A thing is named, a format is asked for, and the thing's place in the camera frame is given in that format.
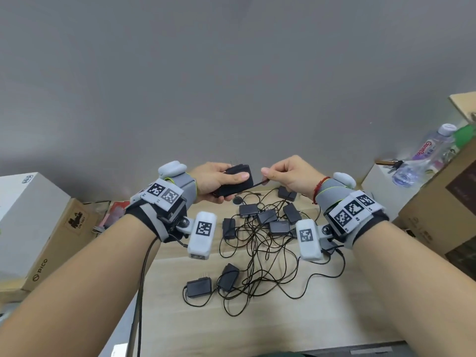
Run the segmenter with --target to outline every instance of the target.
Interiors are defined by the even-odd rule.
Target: cardboard box
[[[70,199],[25,276],[0,282],[0,302],[23,300],[47,276],[95,238],[92,228],[101,217],[91,206]]]
[[[0,177],[0,282],[27,275],[69,200],[40,173]]]
[[[399,215],[419,241],[476,280],[476,138]]]

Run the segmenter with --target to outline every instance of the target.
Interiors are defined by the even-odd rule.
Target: power adapter
[[[233,218],[223,219],[223,239],[235,239],[237,237],[235,225],[236,221]]]
[[[187,297],[198,298],[211,294],[211,278],[202,277],[197,280],[187,282]]]
[[[289,200],[290,202],[294,202],[296,200],[297,195],[298,194],[296,192],[287,191],[285,186],[280,186],[277,190],[277,196],[279,198]]]
[[[243,183],[233,185],[222,185],[220,188],[212,192],[215,197],[228,197],[232,194],[238,194],[244,190],[253,187],[253,178],[251,177],[251,169],[247,164],[238,164],[224,171],[225,174],[238,174],[241,172],[247,172],[249,174],[248,180]]]
[[[259,213],[258,204],[246,204],[239,206],[238,212],[241,218],[255,216]]]
[[[288,204],[283,207],[284,214],[288,217],[288,220],[291,224],[294,224],[298,220],[301,220],[302,217],[293,203]]]
[[[217,288],[223,289],[225,292],[231,292],[233,285],[238,279],[239,269],[233,264],[229,263],[221,272],[221,277],[218,279]]]
[[[277,220],[269,224],[269,233],[273,237],[285,236],[289,234],[290,231],[289,222],[287,220]]]
[[[269,222],[274,222],[277,220],[276,210],[270,209],[265,210],[258,214],[258,220],[260,225],[268,224]]]

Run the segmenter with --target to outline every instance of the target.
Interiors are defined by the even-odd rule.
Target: round black object
[[[241,203],[243,203],[243,198],[236,196],[235,198],[233,198],[233,203],[239,206]]]

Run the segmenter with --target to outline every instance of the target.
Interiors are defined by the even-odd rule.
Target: wooden desk surface
[[[271,194],[266,203],[278,200],[276,192]],[[307,198],[299,197],[295,205],[309,216],[317,216],[317,210]],[[235,214],[238,208],[232,203],[218,206],[202,202],[193,206],[189,215],[194,216],[199,210],[212,211],[221,221]],[[352,252],[347,250],[343,250],[347,262],[343,275],[337,279],[313,277],[306,294],[299,300],[289,299],[276,288],[266,296],[253,298],[238,317],[226,314],[223,299],[217,294],[202,308],[187,306],[181,296],[187,281],[210,276],[216,282],[226,264],[233,263],[244,269],[250,259],[245,250],[232,258],[222,258],[217,253],[220,238],[221,224],[214,238],[214,253],[207,261],[188,258],[178,243],[162,244],[146,276],[143,356],[255,356],[279,350],[305,351],[402,339],[366,282]],[[295,253],[299,251],[297,243],[290,249]],[[273,270],[283,266],[281,254]],[[298,296],[310,274],[336,275],[341,268],[342,258],[336,253],[331,262],[323,266],[302,261],[297,277],[283,288],[290,295]],[[190,301],[201,304],[204,300],[206,297]],[[245,301],[244,296],[230,301],[230,310],[239,311]]]

